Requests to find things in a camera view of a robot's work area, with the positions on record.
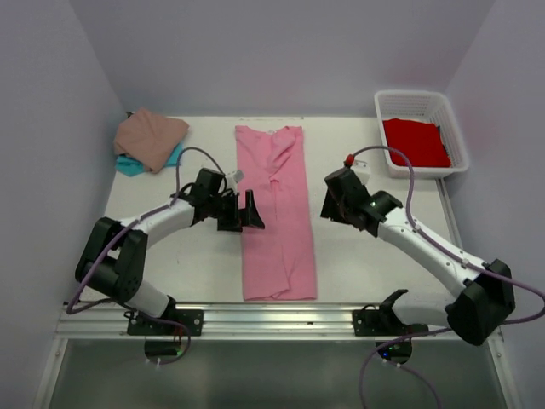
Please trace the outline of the pink polo shirt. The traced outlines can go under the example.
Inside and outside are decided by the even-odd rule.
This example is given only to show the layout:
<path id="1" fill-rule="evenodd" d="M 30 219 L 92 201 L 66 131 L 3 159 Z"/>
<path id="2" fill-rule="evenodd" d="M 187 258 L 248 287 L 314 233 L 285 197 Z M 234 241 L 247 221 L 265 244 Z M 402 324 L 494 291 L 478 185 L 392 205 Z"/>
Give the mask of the pink polo shirt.
<path id="1" fill-rule="evenodd" d="M 300 301 L 317 297 L 304 134 L 300 126 L 272 133 L 235 128 L 240 191 L 251 190 L 264 229 L 243 232 L 242 281 L 246 301 Z"/>

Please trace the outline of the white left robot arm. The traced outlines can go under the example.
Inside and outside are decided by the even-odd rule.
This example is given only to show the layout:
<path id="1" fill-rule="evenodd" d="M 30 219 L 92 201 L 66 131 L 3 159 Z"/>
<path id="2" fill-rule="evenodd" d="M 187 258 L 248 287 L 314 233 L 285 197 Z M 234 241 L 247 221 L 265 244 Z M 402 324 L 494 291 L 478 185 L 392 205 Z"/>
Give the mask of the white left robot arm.
<path id="1" fill-rule="evenodd" d="M 223 232 L 264 229 L 252 190 L 244 192 L 244 207 L 239 206 L 238 184 L 243 179 L 241 170 L 225 175 L 202 168 L 194 182 L 178 187 L 156 209 L 122 220 L 99 219 L 76 267 L 80 288 L 89 287 L 108 302 L 144 314 L 157 334 L 172 332 L 176 301 L 144 280 L 146 253 L 172 233 L 208 218 L 216 220 L 216 228 Z"/>

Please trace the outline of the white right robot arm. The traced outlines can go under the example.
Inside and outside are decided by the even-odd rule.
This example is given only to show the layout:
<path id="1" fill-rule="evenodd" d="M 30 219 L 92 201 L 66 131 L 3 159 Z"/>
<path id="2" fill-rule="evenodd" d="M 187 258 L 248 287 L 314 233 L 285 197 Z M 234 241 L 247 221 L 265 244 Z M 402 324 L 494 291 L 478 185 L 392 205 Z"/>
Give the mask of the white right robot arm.
<path id="1" fill-rule="evenodd" d="M 321 217 L 351 225 L 397 247 L 425 268 L 454 297 L 445 306 L 447 325 L 479 346 L 514 311 L 511 270 L 487 263 L 444 240 L 385 191 L 370 194 L 356 173 L 343 167 L 324 178 Z"/>

